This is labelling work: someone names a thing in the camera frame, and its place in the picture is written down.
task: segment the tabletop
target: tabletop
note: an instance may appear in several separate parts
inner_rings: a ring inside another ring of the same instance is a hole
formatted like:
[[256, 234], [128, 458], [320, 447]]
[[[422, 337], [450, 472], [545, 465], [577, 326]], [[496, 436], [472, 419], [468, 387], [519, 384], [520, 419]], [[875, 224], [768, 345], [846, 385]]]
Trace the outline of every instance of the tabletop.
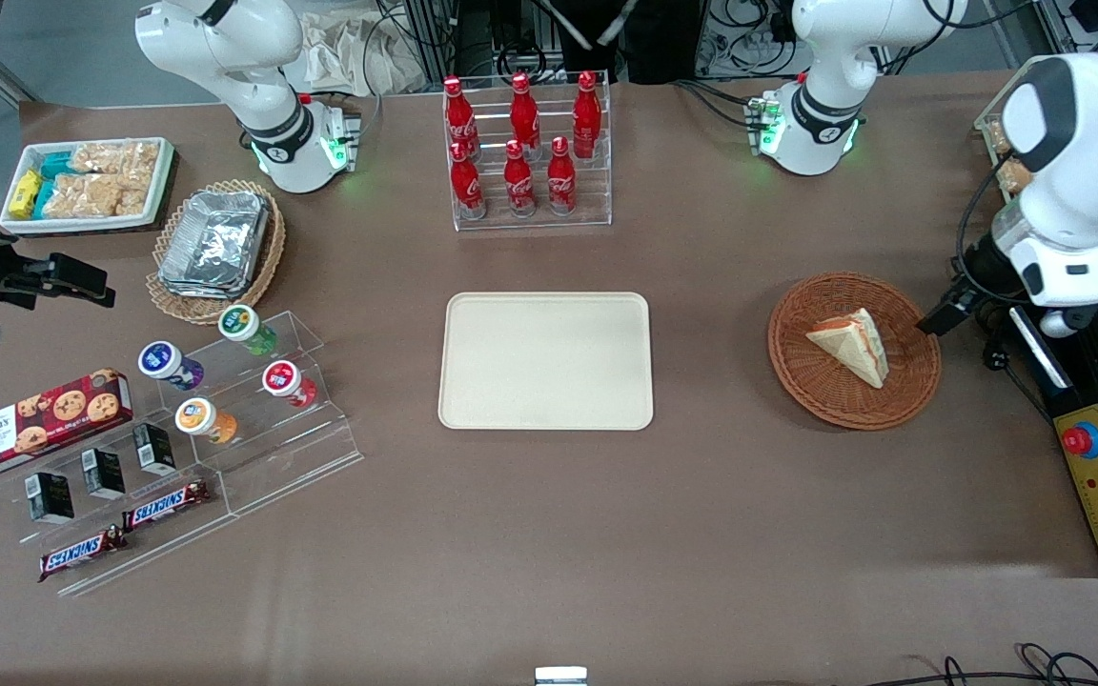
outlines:
[[[0, 683], [475, 685], [583, 664], [596, 685], [854, 685], [946, 653], [1019, 668], [1018, 641], [1098, 661], [1097, 556], [1064, 461], [982, 368], [975, 327], [942, 339], [938, 394], [885, 432], [809, 416], [766, 356], [771, 308], [814, 273], [865, 272], [931, 307], [988, 168], [968, 131], [1008, 76], [882, 78], [858, 144], [816, 178], [753, 157], [683, 91], [619, 83], [613, 226], [531, 237], [455, 234], [439, 97], [385, 99], [357, 173], [276, 192], [287, 248], [258, 305], [322, 336], [365, 459], [77, 599], [36, 585], [0, 527]], [[222, 105], [21, 114], [25, 142], [166, 136], [177, 200], [271, 188]], [[217, 336], [149, 303], [154, 240], [19, 245], [105, 269], [117, 306], [0, 305], [0, 407], [132, 369], [157, 335]], [[639, 292], [652, 424], [446, 429], [445, 307], [466, 291]]]

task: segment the wicker basket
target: wicker basket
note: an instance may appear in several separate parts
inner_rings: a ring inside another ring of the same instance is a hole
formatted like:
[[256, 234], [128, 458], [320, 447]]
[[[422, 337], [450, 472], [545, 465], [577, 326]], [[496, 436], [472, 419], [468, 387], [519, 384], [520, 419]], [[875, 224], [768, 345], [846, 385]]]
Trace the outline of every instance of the wicker basket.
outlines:
[[[223, 310], [231, 307], [231, 305], [236, 303], [256, 305], [257, 301], [261, 299], [266, 288], [270, 286], [273, 272], [278, 270], [278, 261], [282, 260], [282, 247], [287, 240], [287, 228], [282, 213], [278, 210], [278, 203], [276, 203], [273, 195], [256, 183], [250, 181], [220, 181], [210, 183], [210, 185], [202, 188], [202, 191], [256, 192], [257, 195], [262, 196], [262, 199], [266, 199], [270, 203], [270, 220], [266, 225], [261, 251], [257, 254], [257, 270], [253, 274], [253, 286], [249, 286], [248, 291], [239, 300], [187, 299], [187, 296], [173, 295], [167, 291], [163, 283], [160, 283], [160, 274], [158, 272], [148, 274], [147, 277], [147, 291], [152, 294], [152, 301], [156, 307], [163, 310], [166, 314], [180, 318], [180, 320], [191, 322], [191, 324], [199, 326], [213, 326], [219, 324], [219, 315], [222, 314]], [[164, 230], [160, 232], [160, 237], [155, 243], [155, 250], [152, 251], [152, 256], [155, 257], [156, 268], [164, 261], [164, 256], [166, 256], [167, 249], [171, 244], [171, 234], [176, 230], [177, 225], [180, 223], [180, 217], [183, 216], [184, 209], [188, 206], [189, 199], [186, 199], [183, 203], [180, 203], [176, 212], [171, 213], [167, 223], [165, 223]]]
[[[866, 307], [884, 338], [888, 378], [872, 387], [806, 338], [816, 322]], [[774, 371], [788, 394], [825, 421], [847, 429], [889, 429], [918, 415], [938, 389], [938, 340], [915, 325], [921, 311], [889, 283], [829, 272], [791, 288], [770, 316]]]

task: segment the emergency stop button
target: emergency stop button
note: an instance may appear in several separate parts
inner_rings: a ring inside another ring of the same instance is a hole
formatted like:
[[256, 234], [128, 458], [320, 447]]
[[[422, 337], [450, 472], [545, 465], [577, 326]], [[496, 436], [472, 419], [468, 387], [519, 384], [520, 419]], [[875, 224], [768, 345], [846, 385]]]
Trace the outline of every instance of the emergency stop button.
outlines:
[[1062, 447], [1073, 456], [1086, 460], [1098, 458], [1098, 429], [1093, 424], [1079, 421], [1062, 432]]

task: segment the cookie box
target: cookie box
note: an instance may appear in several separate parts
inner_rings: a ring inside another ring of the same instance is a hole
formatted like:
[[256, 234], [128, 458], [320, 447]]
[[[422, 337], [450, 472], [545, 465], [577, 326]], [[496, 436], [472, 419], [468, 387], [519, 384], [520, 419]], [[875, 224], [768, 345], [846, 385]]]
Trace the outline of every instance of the cookie box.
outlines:
[[75, 153], [80, 143], [126, 143], [126, 142], [155, 143], [158, 145], [158, 159], [155, 161], [155, 170], [152, 173], [152, 183], [147, 189], [147, 201], [143, 204], [143, 212], [138, 214], [120, 214], [111, 217], [82, 217], [82, 218], [55, 218], [55, 221], [18, 221], [11, 216], [8, 204], [3, 203], [3, 211], [0, 213], [0, 226], [10, 230], [14, 235], [23, 237], [40, 237], [41, 235], [91, 235], [91, 234], [114, 234], [121, 230], [139, 230], [154, 225], [156, 217], [160, 214], [166, 191], [169, 190], [169, 173], [171, 162], [173, 162], [175, 150], [166, 138], [113, 138], [102, 140], [72, 140], [70, 143], [34, 143], [26, 145], [19, 154], [19, 162], [14, 175], [11, 176], [11, 184], [8, 185], [8, 199], [19, 184], [19, 179], [25, 177], [27, 170], [40, 169], [40, 165], [45, 156], [52, 153]]
[[0, 409], [0, 472], [134, 417], [126, 378], [103, 369]]

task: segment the sandwich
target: sandwich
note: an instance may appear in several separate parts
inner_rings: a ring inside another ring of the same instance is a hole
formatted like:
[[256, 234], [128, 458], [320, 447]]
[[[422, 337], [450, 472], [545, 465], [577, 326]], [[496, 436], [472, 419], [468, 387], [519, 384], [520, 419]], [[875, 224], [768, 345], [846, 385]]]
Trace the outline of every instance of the sandwich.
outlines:
[[807, 339], [845, 364], [859, 379], [874, 387], [884, 387], [888, 376], [888, 357], [875, 329], [875, 320], [865, 307], [856, 313], [827, 318], [810, 331]]

